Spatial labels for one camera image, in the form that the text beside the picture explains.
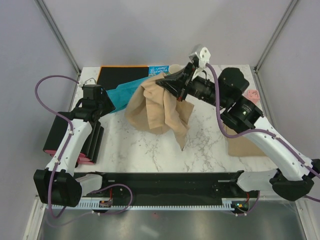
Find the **tan fabric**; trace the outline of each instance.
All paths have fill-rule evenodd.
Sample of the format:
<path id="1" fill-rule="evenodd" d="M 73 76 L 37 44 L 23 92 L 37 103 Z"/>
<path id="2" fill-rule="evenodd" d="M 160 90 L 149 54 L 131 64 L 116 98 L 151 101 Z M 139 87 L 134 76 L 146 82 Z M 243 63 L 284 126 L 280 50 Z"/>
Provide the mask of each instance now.
<path id="1" fill-rule="evenodd" d="M 137 130 L 163 134 L 172 129 L 181 149 L 186 144 L 188 121 L 194 105 L 177 101 L 167 90 L 156 84 L 164 73 L 144 81 L 131 97 L 125 117 Z"/>
<path id="2" fill-rule="evenodd" d="M 236 132 L 224 125 L 226 132 L 235 135 Z M 227 138 L 228 154 L 233 157 L 266 156 L 265 153 L 257 147 L 252 141 L 244 136 L 237 138 Z"/>

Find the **pink box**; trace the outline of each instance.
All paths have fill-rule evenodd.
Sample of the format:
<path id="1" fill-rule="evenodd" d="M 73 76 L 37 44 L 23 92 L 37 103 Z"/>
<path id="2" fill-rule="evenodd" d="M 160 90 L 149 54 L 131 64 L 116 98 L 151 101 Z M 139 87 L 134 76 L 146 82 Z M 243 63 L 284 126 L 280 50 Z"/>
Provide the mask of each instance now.
<path id="1" fill-rule="evenodd" d="M 260 100 L 259 91 L 256 89 L 249 89 L 244 97 L 249 99 L 254 104 L 257 104 L 257 102 Z"/>

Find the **gray wall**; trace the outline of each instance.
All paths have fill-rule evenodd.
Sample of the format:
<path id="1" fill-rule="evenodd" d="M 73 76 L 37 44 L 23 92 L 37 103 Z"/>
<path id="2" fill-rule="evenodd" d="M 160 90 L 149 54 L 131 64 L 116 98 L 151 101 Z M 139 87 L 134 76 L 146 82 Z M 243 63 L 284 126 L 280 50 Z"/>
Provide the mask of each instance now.
<path id="1" fill-rule="evenodd" d="M 320 159 L 320 1 L 300 1 L 262 65 L 260 75 L 279 132 Z M 310 194 L 320 198 L 320 181 Z M 312 214 L 320 226 L 320 203 Z"/>
<path id="2" fill-rule="evenodd" d="M 45 0 L 81 67 L 257 63 L 290 0 Z"/>
<path id="3" fill-rule="evenodd" d="M 36 101 L 35 85 L 47 75 L 76 74 L 33 0 L 2 1 L 0 33 L 0 239 L 19 240 L 36 195 L 33 174 L 49 161 L 42 147 L 54 119 Z M 74 85 L 43 85 L 43 101 L 66 110 Z"/>

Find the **teal cloth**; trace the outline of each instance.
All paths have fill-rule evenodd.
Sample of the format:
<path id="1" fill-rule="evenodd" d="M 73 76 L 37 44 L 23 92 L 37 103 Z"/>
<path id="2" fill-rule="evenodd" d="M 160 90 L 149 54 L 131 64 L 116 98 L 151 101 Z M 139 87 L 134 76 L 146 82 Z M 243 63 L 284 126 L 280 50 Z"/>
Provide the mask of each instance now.
<path id="1" fill-rule="evenodd" d="M 116 113 L 122 109 L 125 109 L 137 88 L 140 86 L 142 82 L 144 82 L 148 78 L 150 77 L 147 76 L 135 81 L 126 82 L 118 85 L 116 89 L 107 90 L 106 93 L 108 94 L 113 105 L 115 106 L 115 110 L 111 113 Z"/>

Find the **white marble table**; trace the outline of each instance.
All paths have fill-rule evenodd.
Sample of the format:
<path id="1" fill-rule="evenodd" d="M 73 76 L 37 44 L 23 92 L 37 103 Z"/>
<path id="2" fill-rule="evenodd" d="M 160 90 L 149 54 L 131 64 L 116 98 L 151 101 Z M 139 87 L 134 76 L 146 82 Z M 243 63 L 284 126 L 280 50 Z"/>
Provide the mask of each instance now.
<path id="1" fill-rule="evenodd" d="M 239 68 L 256 89 L 249 65 L 214 65 L 217 75 L 226 67 Z M 84 67 L 81 80 L 98 78 L 100 67 Z M 83 96 L 77 89 L 72 108 Z M 194 104 L 189 120 L 186 145 L 180 150 L 172 131 L 163 135 L 137 131 L 125 118 L 125 111 L 108 114 L 100 119 L 104 127 L 99 157 L 95 165 L 79 165 L 76 172 L 236 172 L 266 171 L 276 168 L 268 157 L 232 157 L 228 143 L 221 134 L 214 107 L 192 96 Z"/>

